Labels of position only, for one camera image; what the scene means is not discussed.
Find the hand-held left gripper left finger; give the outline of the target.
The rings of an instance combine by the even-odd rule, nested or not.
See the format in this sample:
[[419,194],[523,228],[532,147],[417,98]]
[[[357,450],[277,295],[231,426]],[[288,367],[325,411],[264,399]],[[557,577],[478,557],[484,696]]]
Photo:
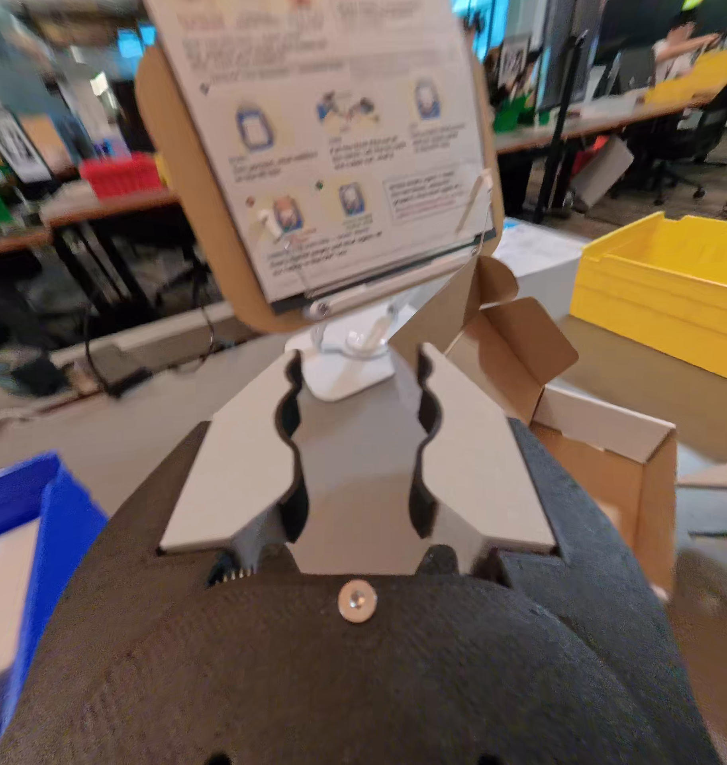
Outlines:
[[288,351],[211,419],[167,527],[165,554],[227,550],[257,569],[263,549],[295,543],[309,516],[299,447],[301,354]]

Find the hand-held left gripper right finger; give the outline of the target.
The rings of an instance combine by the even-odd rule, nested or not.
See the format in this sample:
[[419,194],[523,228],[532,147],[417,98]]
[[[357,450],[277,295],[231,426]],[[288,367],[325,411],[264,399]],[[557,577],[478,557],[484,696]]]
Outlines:
[[434,345],[417,351],[417,446],[411,524],[460,569],[495,551],[550,555],[556,539],[505,412]]

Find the blue plastic bin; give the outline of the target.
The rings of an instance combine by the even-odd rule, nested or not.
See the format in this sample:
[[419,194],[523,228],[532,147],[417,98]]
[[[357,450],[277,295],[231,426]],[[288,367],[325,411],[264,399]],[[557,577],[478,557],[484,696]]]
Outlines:
[[0,737],[59,599],[108,522],[55,452],[0,469],[0,535],[35,519],[40,525],[18,650],[13,666],[0,676]]

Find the grey desk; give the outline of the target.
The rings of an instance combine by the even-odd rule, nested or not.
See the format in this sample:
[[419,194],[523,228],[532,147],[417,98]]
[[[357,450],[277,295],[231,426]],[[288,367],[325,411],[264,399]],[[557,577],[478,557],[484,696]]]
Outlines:
[[[579,354],[555,379],[579,392],[676,425],[678,473],[727,463],[727,380],[606,330],[568,318],[577,263],[519,279]],[[107,515],[114,514],[191,430],[207,422],[283,350],[282,336],[244,343],[192,373],[163,372],[119,401],[94,397],[0,427],[0,469],[56,451]],[[408,518],[420,389],[395,360],[396,375],[337,403],[307,390],[295,435],[310,500],[308,524],[289,549],[300,569],[321,574],[390,574],[417,564],[427,543]]]

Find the blue white paper sheet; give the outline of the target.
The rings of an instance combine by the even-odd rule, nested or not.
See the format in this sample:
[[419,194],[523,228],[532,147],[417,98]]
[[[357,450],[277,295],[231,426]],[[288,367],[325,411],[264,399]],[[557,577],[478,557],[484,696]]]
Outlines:
[[586,244],[588,240],[581,236],[506,217],[494,257],[521,279],[577,263]]

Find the yellow plastic bin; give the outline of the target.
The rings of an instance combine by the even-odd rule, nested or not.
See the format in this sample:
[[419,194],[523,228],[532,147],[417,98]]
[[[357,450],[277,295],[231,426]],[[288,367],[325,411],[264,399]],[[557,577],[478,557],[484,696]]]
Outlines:
[[727,221],[656,212],[591,241],[570,315],[727,379]]
[[692,70],[678,79],[659,82],[643,97],[646,106],[691,101],[695,96],[716,95],[727,85],[727,49],[702,53]]

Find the long wooden table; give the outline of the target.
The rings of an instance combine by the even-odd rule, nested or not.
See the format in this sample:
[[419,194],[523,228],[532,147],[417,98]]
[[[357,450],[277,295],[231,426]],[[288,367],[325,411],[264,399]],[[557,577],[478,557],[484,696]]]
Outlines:
[[140,286],[129,264],[112,242],[101,243],[100,249],[111,265],[111,270],[106,271],[96,248],[85,236],[85,228],[95,222],[178,205],[179,202],[179,196],[168,188],[101,200],[83,182],[77,183],[70,193],[63,186],[56,198],[40,206],[41,226],[0,235],[0,259],[23,251],[34,255],[50,245],[108,330],[118,331],[150,323],[158,320],[158,309]]
[[[547,210],[555,212],[562,207],[568,181],[566,171],[572,171],[579,144],[602,134],[624,135],[626,129],[647,126],[649,120],[682,113],[683,128],[692,128],[697,122],[696,110],[710,100],[699,96],[684,104],[640,106],[625,116],[585,119],[566,119],[562,128],[516,129],[496,137],[496,154],[500,169],[500,185],[506,216],[539,223]],[[545,175],[539,189],[537,205],[525,211],[525,198],[533,161],[545,158]]]

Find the printed instruction sheet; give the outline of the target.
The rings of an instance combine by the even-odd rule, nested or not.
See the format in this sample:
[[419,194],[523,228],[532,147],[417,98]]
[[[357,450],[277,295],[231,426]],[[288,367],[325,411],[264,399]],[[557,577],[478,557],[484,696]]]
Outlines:
[[492,227],[450,2],[144,6],[270,303]]

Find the red plastic bin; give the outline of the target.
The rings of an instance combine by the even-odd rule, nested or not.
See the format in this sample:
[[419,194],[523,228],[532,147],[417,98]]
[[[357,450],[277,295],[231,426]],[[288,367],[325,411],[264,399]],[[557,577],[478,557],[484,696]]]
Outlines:
[[133,152],[113,158],[84,160],[80,177],[99,200],[145,193],[163,187],[154,155]]

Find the green plastic bin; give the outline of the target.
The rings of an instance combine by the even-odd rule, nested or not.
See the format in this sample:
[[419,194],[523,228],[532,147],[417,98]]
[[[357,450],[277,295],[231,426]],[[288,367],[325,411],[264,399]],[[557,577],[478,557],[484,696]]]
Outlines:
[[533,127],[536,122],[537,96],[533,90],[501,87],[494,101],[493,130],[497,134],[518,128]]

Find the black white marker board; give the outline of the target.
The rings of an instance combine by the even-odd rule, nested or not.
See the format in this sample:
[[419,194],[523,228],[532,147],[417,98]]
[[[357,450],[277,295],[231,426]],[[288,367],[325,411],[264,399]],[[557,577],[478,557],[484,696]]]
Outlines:
[[23,184],[43,183],[52,173],[13,114],[0,110],[0,154]]

